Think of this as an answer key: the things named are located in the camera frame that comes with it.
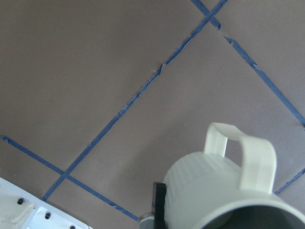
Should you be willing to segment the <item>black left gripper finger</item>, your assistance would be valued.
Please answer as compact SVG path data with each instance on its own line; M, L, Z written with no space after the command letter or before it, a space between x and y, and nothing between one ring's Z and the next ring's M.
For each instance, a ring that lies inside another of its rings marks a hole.
M166 197L166 184L160 182L153 183L152 192L152 213L154 215L154 229L165 229L164 206Z

